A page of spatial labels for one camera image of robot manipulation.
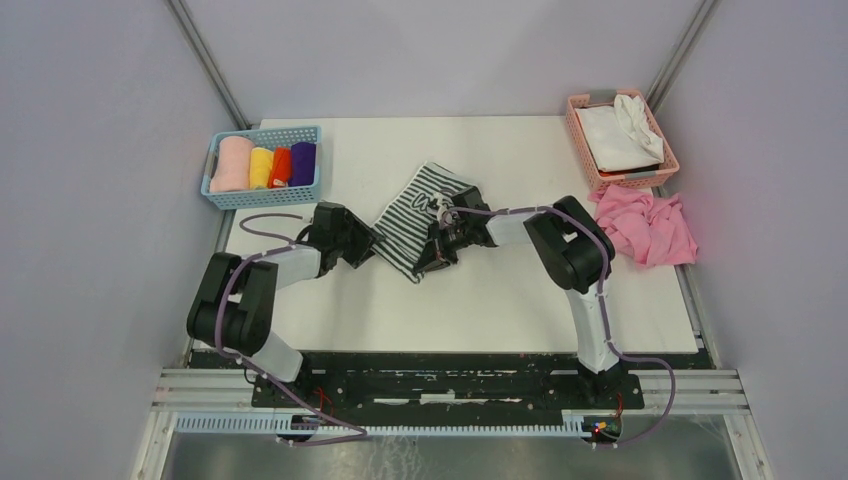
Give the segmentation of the green white striped towel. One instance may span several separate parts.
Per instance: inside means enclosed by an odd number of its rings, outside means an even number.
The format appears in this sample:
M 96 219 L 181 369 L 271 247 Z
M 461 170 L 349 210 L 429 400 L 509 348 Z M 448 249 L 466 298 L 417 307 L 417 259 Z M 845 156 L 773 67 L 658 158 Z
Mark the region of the green white striped towel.
M 376 220 L 376 255 L 407 280 L 419 284 L 424 275 L 414 273 L 413 266 L 423 253 L 429 225 L 436 220 L 429 204 L 435 196 L 450 197 L 472 186 L 466 178 L 435 162 L 422 164 Z

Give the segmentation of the purple towel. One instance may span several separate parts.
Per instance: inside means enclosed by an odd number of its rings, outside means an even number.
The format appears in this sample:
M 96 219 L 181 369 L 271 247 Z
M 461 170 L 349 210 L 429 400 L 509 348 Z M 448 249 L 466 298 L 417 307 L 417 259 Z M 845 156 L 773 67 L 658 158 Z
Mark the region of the purple towel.
M 315 182 L 317 145 L 298 142 L 291 146 L 291 176 L 289 187 L 309 186 Z

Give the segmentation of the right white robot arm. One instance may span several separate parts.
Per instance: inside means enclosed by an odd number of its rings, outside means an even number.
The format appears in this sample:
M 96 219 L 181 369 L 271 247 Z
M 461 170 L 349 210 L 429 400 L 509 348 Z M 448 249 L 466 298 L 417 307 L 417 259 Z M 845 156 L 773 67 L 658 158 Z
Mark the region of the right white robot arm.
M 430 201 L 436 219 L 412 268 L 429 273 L 458 262 L 472 245 L 534 247 L 549 278 L 568 298 L 577 333 L 577 392 L 591 408 L 612 401 L 626 377 L 612 345 L 604 283 L 615 249 L 603 230 L 573 196 L 551 206 L 492 211 L 472 186 Z

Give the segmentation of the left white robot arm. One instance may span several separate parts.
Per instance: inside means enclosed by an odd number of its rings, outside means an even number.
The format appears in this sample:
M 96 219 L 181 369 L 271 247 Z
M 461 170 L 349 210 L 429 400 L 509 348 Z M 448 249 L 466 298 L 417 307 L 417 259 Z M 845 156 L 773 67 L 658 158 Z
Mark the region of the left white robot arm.
M 304 355 L 272 332 L 276 293 L 326 275 L 340 260 L 358 268 L 375 255 L 384 236 L 332 202 L 318 203 L 295 238 L 249 232 L 284 245 L 247 257 L 213 254 L 189 309 L 186 331 L 222 356 L 275 378 L 278 396 L 300 407 L 312 399 L 315 382 L 301 371 Z

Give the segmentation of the red rolled towel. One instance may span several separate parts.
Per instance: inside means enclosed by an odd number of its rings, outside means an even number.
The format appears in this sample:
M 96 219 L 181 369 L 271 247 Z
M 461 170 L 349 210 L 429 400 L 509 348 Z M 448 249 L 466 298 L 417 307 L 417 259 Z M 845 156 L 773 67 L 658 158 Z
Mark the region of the red rolled towel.
M 267 187 L 285 188 L 288 186 L 292 176 L 291 150 L 278 147 L 273 153 L 272 168 L 267 181 Z

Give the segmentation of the blue plastic basket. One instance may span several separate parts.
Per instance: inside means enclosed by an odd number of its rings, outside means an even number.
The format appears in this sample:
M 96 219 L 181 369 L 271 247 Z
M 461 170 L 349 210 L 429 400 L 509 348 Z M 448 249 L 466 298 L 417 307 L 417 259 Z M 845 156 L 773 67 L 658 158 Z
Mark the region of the blue plastic basket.
M 317 153 L 313 182 L 304 186 L 212 193 L 210 185 L 220 157 L 219 147 L 221 142 L 229 137 L 242 137 L 252 141 L 256 147 L 269 150 L 277 147 L 289 148 L 298 142 L 315 144 Z M 222 132 L 211 138 L 207 148 L 200 193 L 220 210 L 316 203 L 322 195 L 323 160 L 322 129 L 318 125 Z

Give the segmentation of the yellow rolled towel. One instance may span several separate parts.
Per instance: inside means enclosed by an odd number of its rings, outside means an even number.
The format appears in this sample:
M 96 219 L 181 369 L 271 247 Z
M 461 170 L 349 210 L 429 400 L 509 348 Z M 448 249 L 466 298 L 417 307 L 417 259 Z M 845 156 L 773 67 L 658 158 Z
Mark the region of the yellow rolled towel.
M 254 147 L 250 153 L 248 188 L 250 190 L 265 189 L 273 169 L 274 152 Z

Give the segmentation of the pink rolled towel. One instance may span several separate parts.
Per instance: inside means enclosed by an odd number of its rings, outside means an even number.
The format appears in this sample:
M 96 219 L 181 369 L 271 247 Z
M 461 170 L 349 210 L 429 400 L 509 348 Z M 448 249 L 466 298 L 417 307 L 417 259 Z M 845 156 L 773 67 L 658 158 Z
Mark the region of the pink rolled towel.
M 213 194 L 244 191 L 249 187 L 251 152 L 255 144 L 242 136 L 227 136 L 218 145 L 218 160 L 209 184 Z

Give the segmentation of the white folded cloth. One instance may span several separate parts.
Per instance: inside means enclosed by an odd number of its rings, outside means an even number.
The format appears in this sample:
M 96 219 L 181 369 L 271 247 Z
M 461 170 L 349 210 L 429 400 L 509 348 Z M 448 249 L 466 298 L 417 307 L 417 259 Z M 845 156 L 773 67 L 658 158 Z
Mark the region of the white folded cloth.
M 641 97 L 618 94 L 611 106 L 576 110 L 597 169 L 603 173 L 658 167 L 664 140 L 651 128 Z

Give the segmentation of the pink crumpled towel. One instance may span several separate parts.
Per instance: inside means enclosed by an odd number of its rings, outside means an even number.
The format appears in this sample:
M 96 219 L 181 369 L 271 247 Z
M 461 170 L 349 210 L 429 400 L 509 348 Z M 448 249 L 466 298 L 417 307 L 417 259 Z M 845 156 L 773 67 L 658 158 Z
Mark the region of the pink crumpled towel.
M 643 268 L 693 264 L 698 245 L 677 194 L 656 197 L 647 191 L 610 185 L 588 196 L 595 220 L 615 250 Z

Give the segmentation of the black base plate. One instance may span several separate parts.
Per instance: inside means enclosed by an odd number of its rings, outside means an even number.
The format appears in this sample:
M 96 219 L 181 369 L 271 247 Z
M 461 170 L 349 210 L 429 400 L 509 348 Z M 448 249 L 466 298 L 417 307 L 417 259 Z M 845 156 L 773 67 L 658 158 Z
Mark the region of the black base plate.
M 233 360 L 214 352 L 192 354 L 192 369 L 234 370 L 251 387 L 250 406 L 306 409 L 294 416 L 297 430 L 350 424 L 376 427 L 560 426 L 570 410 L 619 413 L 643 410 L 651 387 L 641 372 L 682 386 L 691 371 L 714 364 L 705 350 L 665 354 L 656 365 L 641 355 L 612 373 L 591 375 L 573 354 L 425 354 L 309 351 L 299 377 L 280 389 L 243 374 Z

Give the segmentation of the aluminium frame rails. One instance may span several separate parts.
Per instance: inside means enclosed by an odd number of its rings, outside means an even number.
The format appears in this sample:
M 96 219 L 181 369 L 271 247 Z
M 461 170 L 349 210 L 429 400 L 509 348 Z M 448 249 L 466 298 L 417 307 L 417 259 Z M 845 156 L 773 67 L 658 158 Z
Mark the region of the aluminium frame rails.
M 264 212 L 247 218 L 229 214 L 220 230 L 218 252 L 247 257 L 278 248 L 284 242 L 251 234 L 250 230 L 295 238 L 313 213 Z M 309 351 L 340 353 L 425 354 L 573 354 L 578 340 L 566 293 L 554 284 L 534 247 L 512 244 L 496 248 L 469 246 L 458 252 L 458 263 L 426 273 L 413 284 L 375 255 L 353 269 L 340 260 L 326 275 L 302 281 L 276 293 L 272 332 L 304 355 Z M 665 354 L 695 354 L 705 350 L 714 366 L 691 371 L 682 386 L 667 385 L 656 374 L 641 372 L 651 389 L 643 410 L 566 410 L 580 417 L 587 439 L 568 438 L 584 450 L 617 453 L 648 446 L 676 420 L 720 415 L 730 428 L 736 464 L 745 478 L 765 478 L 768 466 L 751 434 L 750 406 L 741 377 L 719 365 L 709 340 L 693 326 L 688 313 L 664 311 L 683 300 L 686 290 L 672 273 L 668 283 L 646 273 L 629 271 L 614 258 L 604 283 L 611 340 L 620 364 L 644 355 L 660 365 Z M 219 351 L 203 342 L 189 350 L 174 368 L 158 379 L 145 436 L 132 477 L 161 477 L 166 453 L 180 413 L 296 413 L 306 409 L 260 409 L 250 406 L 251 387 L 234 370 L 192 369 L 194 353 Z M 235 361 L 243 374 L 267 379 L 280 389 L 288 384 L 259 375 Z M 441 436 L 370 436 L 350 424 L 346 436 L 263 435 L 278 447 L 326 453 L 334 446 L 360 446 L 388 437 L 420 439 Z

